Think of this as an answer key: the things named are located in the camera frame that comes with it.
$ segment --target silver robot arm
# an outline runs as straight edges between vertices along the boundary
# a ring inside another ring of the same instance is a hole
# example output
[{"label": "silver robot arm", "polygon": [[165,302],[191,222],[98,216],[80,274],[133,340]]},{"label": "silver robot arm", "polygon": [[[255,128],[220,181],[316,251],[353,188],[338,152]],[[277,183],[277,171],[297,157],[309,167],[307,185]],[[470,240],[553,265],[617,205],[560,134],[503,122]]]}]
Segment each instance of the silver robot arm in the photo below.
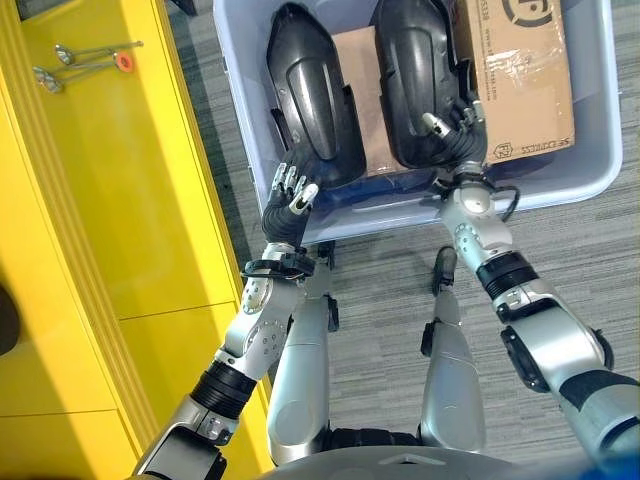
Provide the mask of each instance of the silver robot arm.
[{"label": "silver robot arm", "polygon": [[585,326],[518,252],[496,214],[491,188],[469,167],[440,217],[506,326],[501,337],[518,374],[532,390],[551,392],[594,460],[637,451],[638,382],[611,372],[604,337]]},{"label": "silver robot arm", "polygon": [[256,383],[280,358],[289,318],[304,299],[304,278],[314,262],[299,249],[314,183],[281,164],[265,210],[269,241],[262,258],[249,262],[241,310],[200,381],[149,447],[134,475],[164,480],[221,478],[226,467],[219,446],[229,443]]}]

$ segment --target yellow cabinet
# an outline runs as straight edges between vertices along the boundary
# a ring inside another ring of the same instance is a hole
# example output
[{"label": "yellow cabinet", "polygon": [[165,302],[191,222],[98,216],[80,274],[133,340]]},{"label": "yellow cabinet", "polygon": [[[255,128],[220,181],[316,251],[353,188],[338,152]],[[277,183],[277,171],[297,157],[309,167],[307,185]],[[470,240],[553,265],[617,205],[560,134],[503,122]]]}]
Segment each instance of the yellow cabinet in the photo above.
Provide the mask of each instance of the yellow cabinet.
[{"label": "yellow cabinet", "polygon": [[[142,41],[134,71],[52,94],[53,46]],[[241,281],[163,0],[0,1],[0,283],[21,315],[0,356],[0,478],[126,477],[222,341]],[[223,449],[272,467],[268,385]]]}]

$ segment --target cardboard box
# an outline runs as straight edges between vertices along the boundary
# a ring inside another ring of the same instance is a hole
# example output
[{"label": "cardboard box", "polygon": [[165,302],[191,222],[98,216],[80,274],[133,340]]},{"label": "cardboard box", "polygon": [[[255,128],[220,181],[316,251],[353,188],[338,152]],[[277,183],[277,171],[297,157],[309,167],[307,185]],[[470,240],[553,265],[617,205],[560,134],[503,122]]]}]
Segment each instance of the cardboard box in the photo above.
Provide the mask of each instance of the cardboard box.
[{"label": "cardboard box", "polygon": [[449,0],[458,58],[473,59],[488,162],[574,144],[560,0]]},{"label": "cardboard box", "polygon": [[[559,0],[441,0],[458,59],[469,58],[487,116],[489,163],[574,144],[573,109]],[[374,27],[333,36],[353,89],[367,176],[407,170],[393,156],[380,105]]]},{"label": "cardboard box", "polygon": [[380,105],[380,64],[374,27],[360,28],[333,36],[342,77],[350,85],[356,102],[367,176],[407,170],[391,153],[391,144]]}]

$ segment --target robot finger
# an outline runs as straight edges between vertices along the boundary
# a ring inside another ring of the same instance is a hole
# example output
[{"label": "robot finger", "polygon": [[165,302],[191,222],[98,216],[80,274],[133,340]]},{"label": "robot finger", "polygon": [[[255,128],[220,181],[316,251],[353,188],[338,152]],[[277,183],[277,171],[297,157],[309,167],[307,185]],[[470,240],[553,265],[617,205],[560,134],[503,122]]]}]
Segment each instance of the robot finger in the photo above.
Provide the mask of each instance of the robot finger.
[{"label": "robot finger", "polygon": [[298,194],[293,197],[293,200],[289,204],[289,210],[291,210],[295,215],[302,215],[311,207],[313,200],[316,198],[319,191],[320,189],[315,183],[310,183],[305,186],[304,189],[299,191]]},{"label": "robot finger", "polygon": [[273,176],[273,182],[271,183],[271,190],[278,190],[278,189],[284,190],[282,188],[282,184],[284,183],[286,170],[287,170],[286,163],[281,163],[280,165],[278,165],[278,168],[276,169],[276,174]]},{"label": "robot finger", "polygon": [[293,194],[297,195],[298,193],[300,193],[300,190],[302,190],[302,187],[304,187],[305,183],[307,183],[307,177],[306,175],[302,175],[298,179],[298,183],[296,183],[296,188],[293,189]]},{"label": "robot finger", "polygon": [[295,166],[290,166],[287,174],[284,178],[284,190],[287,193],[293,195],[293,187],[296,183],[296,173],[298,169]]},{"label": "robot finger", "polygon": [[422,115],[422,121],[425,123],[427,130],[435,133],[438,137],[444,139],[451,133],[451,127],[433,113],[425,113]]}]

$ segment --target storage bin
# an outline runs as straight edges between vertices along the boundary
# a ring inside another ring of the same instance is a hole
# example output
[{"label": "storage bin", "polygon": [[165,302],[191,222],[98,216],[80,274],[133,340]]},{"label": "storage bin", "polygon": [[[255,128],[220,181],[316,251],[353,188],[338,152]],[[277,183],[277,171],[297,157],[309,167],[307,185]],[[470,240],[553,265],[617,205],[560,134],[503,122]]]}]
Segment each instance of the storage bin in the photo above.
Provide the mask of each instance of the storage bin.
[{"label": "storage bin", "polygon": [[[297,0],[331,34],[366,26],[377,0]],[[266,65],[273,13],[284,0],[216,0],[214,19],[249,170],[262,211],[283,147],[271,117],[277,105]],[[622,164],[618,86],[611,24],[605,0],[563,0],[576,144],[557,152],[507,162],[495,176],[522,191],[519,210],[586,200],[605,190]],[[523,125],[522,128],[535,128]],[[315,211],[304,243],[432,223],[437,208],[421,205],[423,193],[381,195]],[[506,201],[499,207],[506,207]]]}]

